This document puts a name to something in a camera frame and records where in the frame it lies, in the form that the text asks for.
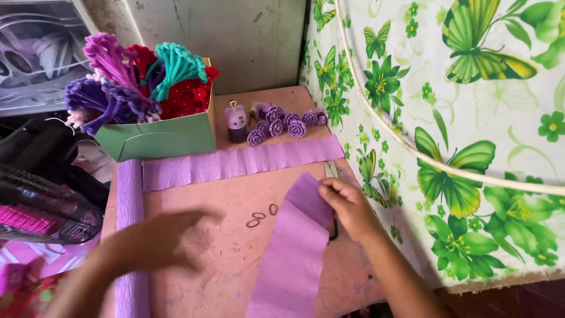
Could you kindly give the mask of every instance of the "box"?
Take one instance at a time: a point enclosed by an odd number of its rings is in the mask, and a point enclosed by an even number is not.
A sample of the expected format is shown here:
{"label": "box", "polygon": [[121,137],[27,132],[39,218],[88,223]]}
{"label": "box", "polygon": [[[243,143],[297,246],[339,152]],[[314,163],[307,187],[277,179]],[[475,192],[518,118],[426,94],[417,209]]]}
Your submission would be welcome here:
{"label": "box", "polygon": [[[202,60],[210,65],[210,59]],[[94,138],[117,162],[216,151],[213,89],[206,113],[154,123],[107,124]]]}

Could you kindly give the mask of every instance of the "butterfly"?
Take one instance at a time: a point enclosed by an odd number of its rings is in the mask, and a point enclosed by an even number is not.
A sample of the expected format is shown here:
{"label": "butterfly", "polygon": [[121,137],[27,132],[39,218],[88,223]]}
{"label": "butterfly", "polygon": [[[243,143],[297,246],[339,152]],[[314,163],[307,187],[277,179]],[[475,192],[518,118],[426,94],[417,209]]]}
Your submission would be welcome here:
{"label": "butterfly", "polygon": [[386,203],[385,199],[379,193],[379,191],[371,184],[371,180],[375,178],[373,174],[375,173],[375,163],[377,161],[377,154],[375,150],[371,150],[368,155],[361,157],[359,159],[359,172],[363,177],[363,193],[367,197],[370,197],[376,201],[378,201],[382,206],[388,208],[388,204]]}
{"label": "butterfly", "polygon": [[328,11],[326,13],[321,13],[322,7],[324,6],[324,0],[314,0],[314,20],[316,20],[318,32],[328,24],[334,16],[336,16],[336,11]]}
{"label": "butterfly", "polygon": [[455,0],[442,29],[444,43],[459,57],[447,70],[449,80],[460,84],[481,78],[529,79],[537,74],[535,66],[519,58],[482,48],[479,42],[492,26],[490,22],[500,0]]}
{"label": "butterfly", "polygon": [[385,42],[388,38],[388,32],[390,30],[390,21],[385,22],[381,29],[379,30],[379,35],[376,36],[373,29],[370,27],[365,28],[365,44],[367,45],[367,57],[372,58],[373,54],[376,52],[377,57],[381,58],[385,54]]}
{"label": "butterfly", "polygon": [[[437,162],[443,162],[436,142],[424,129],[416,127],[414,140],[419,152]],[[455,150],[455,155],[445,164],[472,173],[485,174],[494,159],[495,149],[496,146],[491,141],[477,141],[459,153]],[[421,167],[418,170],[418,184],[428,201],[435,202],[443,194],[453,216],[468,217],[477,212],[481,205],[481,195],[477,188],[483,186],[481,182],[438,170],[419,158],[418,166]]]}
{"label": "butterfly", "polygon": [[333,89],[336,85],[336,46],[332,46],[325,57],[324,68],[321,67],[318,61],[314,62],[314,67],[316,67],[316,72],[318,73],[320,90],[324,91],[325,84],[329,86],[329,89]]}

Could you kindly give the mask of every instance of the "wooden tabletop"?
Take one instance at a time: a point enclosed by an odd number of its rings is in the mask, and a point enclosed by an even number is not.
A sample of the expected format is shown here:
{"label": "wooden tabletop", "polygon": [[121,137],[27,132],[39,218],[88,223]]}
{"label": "wooden tabletop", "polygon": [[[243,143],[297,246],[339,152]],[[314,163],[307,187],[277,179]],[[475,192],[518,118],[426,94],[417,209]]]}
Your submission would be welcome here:
{"label": "wooden tabletop", "polygon": [[[246,110],[253,101],[272,102],[285,111],[299,114],[315,109],[308,91],[302,86],[217,96],[214,104],[219,149],[249,147],[246,143],[233,145],[227,141],[223,114],[232,100]],[[317,139],[330,134],[326,126],[309,127],[305,138]],[[284,133],[269,138],[266,144],[293,140]],[[341,178],[357,183],[344,158],[337,160],[336,166]],[[276,216],[268,214],[268,207],[272,203],[280,206],[290,186],[305,171],[318,180],[325,177],[324,165],[320,162],[144,194],[146,217],[202,206],[226,213],[223,223],[210,230],[213,242],[203,257],[207,270],[202,275],[189,277],[176,269],[150,274],[151,317],[244,317],[275,224]],[[116,231],[116,178],[114,174],[102,239]],[[267,217],[250,229],[245,223],[255,212]],[[340,225],[338,238],[329,243],[324,253],[316,317],[341,316],[382,300],[383,292],[374,276],[361,246],[351,241]],[[113,288],[106,295],[102,316],[114,317]]]}

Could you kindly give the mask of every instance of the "scissors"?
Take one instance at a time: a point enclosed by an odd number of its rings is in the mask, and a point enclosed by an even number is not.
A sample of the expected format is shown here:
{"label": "scissors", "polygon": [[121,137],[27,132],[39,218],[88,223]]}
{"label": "scissors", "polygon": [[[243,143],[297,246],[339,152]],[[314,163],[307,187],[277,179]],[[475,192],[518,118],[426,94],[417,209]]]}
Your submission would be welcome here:
{"label": "scissors", "polygon": [[[324,162],[324,168],[325,168],[326,178],[339,178],[339,176],[337,175],[337,168],[335,161],[332,160],[330,161],[329,164],[327,162]],[[335,217],[333,218],[333,231],[334,231],[333,236],[329,237],[330,241],[333,241],[337,238],[337,219]]]}
{"label": "scissors", "polygon": [[[279,208],[277,207],[276,204],[271,204],[269,205],[269,214],[270,215],[275,215],[277,214],[277,212],[279,211]],[[265,218],[265,214],[261,213],[261,212],[255,212],[253,214],[251,214],[251,216],[253,217],[253,220],[245,223],[245,226],[251,228],[251,227],[256,227],[257,225],[259,225],[259,220],[262,220]]]}

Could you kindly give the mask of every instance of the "cat-shaped container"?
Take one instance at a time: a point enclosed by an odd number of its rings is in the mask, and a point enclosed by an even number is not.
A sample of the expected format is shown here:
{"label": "cat-shaped container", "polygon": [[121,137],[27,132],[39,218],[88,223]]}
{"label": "cat-shaped container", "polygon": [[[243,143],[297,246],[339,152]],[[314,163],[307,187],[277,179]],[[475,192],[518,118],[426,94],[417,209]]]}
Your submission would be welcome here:
{"label": "cat-shaped container", "polygon": [[247,141],[247,115],[243,105],[237,102],[229,103],[231,107],[224,112],[225,123],[228,126],[228,139],[234,144],[241,144]]}

